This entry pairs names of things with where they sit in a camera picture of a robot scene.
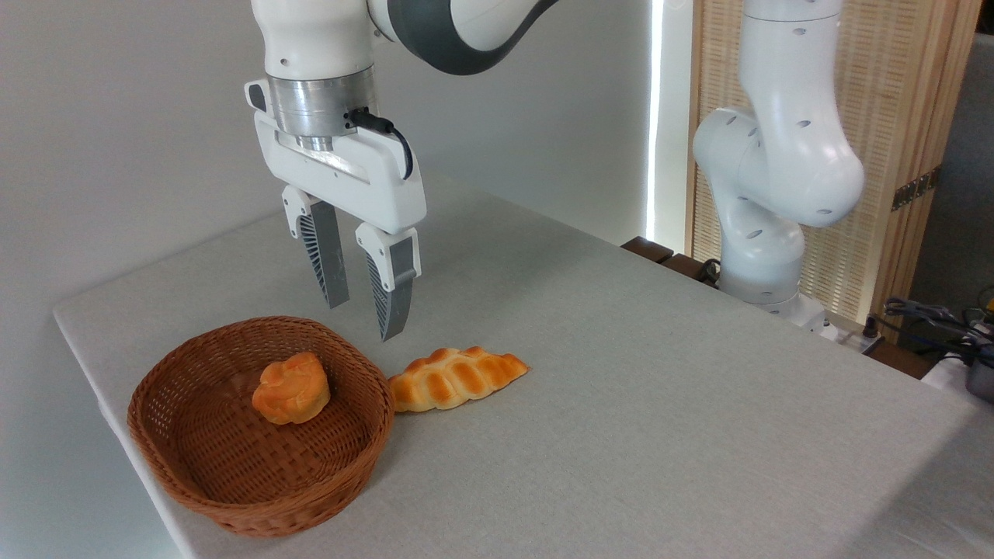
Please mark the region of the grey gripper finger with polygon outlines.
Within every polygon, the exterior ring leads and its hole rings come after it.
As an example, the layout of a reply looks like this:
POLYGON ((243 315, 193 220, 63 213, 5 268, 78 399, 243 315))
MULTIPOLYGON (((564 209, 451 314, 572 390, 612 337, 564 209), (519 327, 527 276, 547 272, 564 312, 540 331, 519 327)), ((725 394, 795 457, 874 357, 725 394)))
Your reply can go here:
POLYGON ((328 307, 344 304, 350 293, 336 209, 291 185, 283 189, 283 206, 290 234, 303 241, 328 307))
POLYGON ((363 222, 357 243, 366 252, 377 327, 387 341, 404 330, 411 310, 413 280, 422 275, 419 237, 414 227, 389 234, 363 222))

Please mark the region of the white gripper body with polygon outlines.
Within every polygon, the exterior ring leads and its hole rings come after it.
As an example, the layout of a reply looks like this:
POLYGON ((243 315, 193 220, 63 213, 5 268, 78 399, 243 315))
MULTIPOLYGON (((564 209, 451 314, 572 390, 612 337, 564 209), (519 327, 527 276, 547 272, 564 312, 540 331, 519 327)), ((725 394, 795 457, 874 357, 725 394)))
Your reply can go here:
POLYGON ((266 81, 248 82, 245 99, 255 109, 260 149, 274 177, 389 234, 425 219, 419 167, 407 174, 397 138, 360 128, 332 138, 331 150, 313 150, 278 128, 266 81))

